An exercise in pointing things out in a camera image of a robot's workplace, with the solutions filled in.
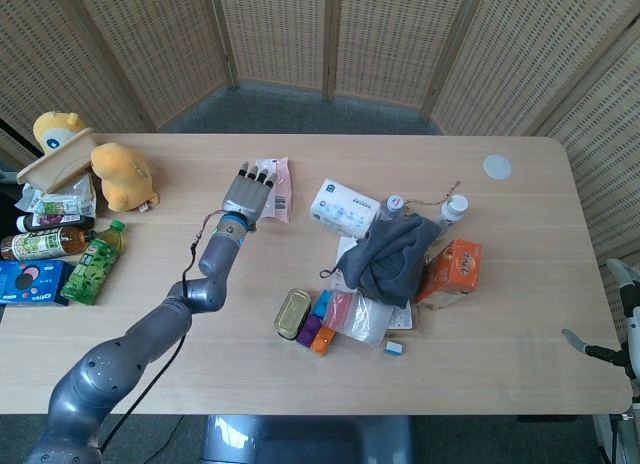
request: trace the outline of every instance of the robot finger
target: robot finger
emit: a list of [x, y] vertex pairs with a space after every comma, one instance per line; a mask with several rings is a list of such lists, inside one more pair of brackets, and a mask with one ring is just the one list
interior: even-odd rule
[[238, 175], [239, 176], [246, 176], [247, 175], [247, 169], [249, 169], [249, 163], [247, 161], [244, 161], [242, 163], [242, 165], [240, 166], [240, 170], [238, 171]]
[[258, 176], [258, 179], [256, 179], [256, 181], [263, 183], [264, 180], [267, 178], [267, 173], [269, 172], [268, 169], [263, 169], [260, 171], [260, 175]]
[[276, 181], [276, 173], [274, 172], [269, 176], [269, 178], [267, 179], [267, 182], [265, 182], [264, 185], [267, 187], [273, 187], [273, 183], [275, 181]]
[[257, 173], [258, 173], [258, 166], [253, 166], [249, 171], [249, 174], [247, 174], [247, 177], [249, 179], [255, 179]]

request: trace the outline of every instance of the wooden table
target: wooden table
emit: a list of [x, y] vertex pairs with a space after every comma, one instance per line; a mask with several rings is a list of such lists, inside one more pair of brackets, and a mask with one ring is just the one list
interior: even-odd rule
[[[147, 155], [160, 206], [117, 217], [129, 246], [96, 305], [7, 309], [0, 324], [0, 413], [46, 412], [54, 384], [89, 348], [121, 335], [162, 302], [189, 261], [203, 217], [243, 160], [288, 156], [291, 224], [259, 222], [229, 279], [224, 308], [194, 317], [181, 355], [140, 413], [562, 414], [624, 410], [620, 369], [587, 358], [560, 334], [618, 343], [562, 147], [528, 137], [99, 135]], [[495, 181], [482, 160], [508, 156]], [[320, 358], [273, 326], [287, 291], [313, 295], [338, 236], [309, 219], [325, 177], [374, 198], [437, 201], [460, 180], [471, 201], [450, 237], [484, 245], [480, 288], [401, 333], [401, 357], [339, 336]], [[437, 206], [421, 208], [433, 216]], [[116, 217], [102, 212], [98, 228]], [[209, 232], [215, 224], [211, 223]], [[201, 252], [206, 237], [201, 243]], [[123, 412], [168, 356], [151, 365]]]

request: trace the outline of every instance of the gray carpet floor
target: gray carpet floor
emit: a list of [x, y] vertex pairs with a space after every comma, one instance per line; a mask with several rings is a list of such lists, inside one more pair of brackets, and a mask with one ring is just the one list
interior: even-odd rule
[[[416, 111], [294, 91], [259, 83], [207, 97], [166, 132], [438, 134]], [[117, 416], [103, 426], [108, 430]], [[171, 435], [180, 416], [132, 416], [105, 453], [105, 463], [144, 463]], [[21, 462], [44, 427], [44, 416], [0, 416], [0, 464]], [[204, 416], [185, 417], [153, 463], [198, 462]], [[513, 416], [417, 417], [418, 464], [598, 464], [590, 417], [522, 423]]]

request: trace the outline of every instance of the blue oreo box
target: blue oreo box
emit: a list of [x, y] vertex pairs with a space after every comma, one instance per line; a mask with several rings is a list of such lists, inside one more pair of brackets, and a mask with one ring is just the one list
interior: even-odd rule
[[7, 306], [66, 306], [60, 295], [73, 266], [68, 262], [0, 261], [0, 304]]

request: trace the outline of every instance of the yellow plush toy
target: yellow plush toy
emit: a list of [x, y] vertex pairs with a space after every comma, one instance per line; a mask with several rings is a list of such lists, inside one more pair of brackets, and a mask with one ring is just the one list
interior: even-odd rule
[[75, 112], [49, 111], [33, 123], [33, 135], [44, 153], [49, 154], [85, 127]]
[[102, 194], [112, 211], [128, 211], [160, 199], [153, 192], [151, 171], [144, 155], [122, 144], [109, 142], [91, 152], [91, 167], [102, 179]]

